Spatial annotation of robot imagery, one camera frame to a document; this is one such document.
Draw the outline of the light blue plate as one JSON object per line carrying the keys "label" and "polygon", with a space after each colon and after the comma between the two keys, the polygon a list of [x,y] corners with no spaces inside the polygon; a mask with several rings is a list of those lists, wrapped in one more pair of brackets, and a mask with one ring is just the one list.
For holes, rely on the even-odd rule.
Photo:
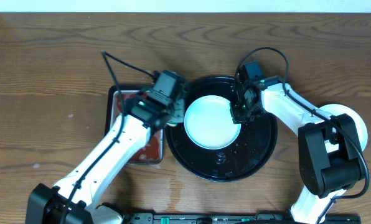
{"label": "light blue plate", "polygon": [[231,145],[241,127],[233,122],[230,101],[222,96],[202,96],[185,112],[186,134],[194,144],[204,149],[219,150]]}
{"label": "light blue plate", "polygon": [[362,150],[364,150],[368,143],[368,130],[367,127],[363,121],[363,119],[351,108],[340,105],[340,104],[328,104],[324,105],[319,108],[320,110],[323,110],[325,112],[329,112],[332,115],[340,115],[340,114],[347,114],[349,115],[355,122],[357,134],[359,137],[360,145]]}

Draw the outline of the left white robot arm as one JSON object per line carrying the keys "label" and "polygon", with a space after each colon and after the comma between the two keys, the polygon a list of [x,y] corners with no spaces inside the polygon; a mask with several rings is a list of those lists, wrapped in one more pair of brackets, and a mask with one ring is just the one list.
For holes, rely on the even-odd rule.
{"label": "left white robot arm", "polygon": [[27,202],[26,223],[121,223],[98,203],[126,163],[157,131],[184,120],[185,90],[142,90],[119,99],[120,115],[89,155],[53,187],[39,184]]}

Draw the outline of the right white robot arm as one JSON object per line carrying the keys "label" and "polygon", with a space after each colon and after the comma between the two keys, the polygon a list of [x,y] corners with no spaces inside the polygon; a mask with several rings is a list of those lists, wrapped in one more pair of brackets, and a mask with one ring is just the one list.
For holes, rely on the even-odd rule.
{"label": "right white robot arm", "polygon": [[265,113],[279,118],[298,137],[299,172],[304,184],[291,207],[297,223],[322,223],[342,199],[363,196],[370,176],[355,119],[312,105],[279,77],[235,78],[230,103],[234,123]]}

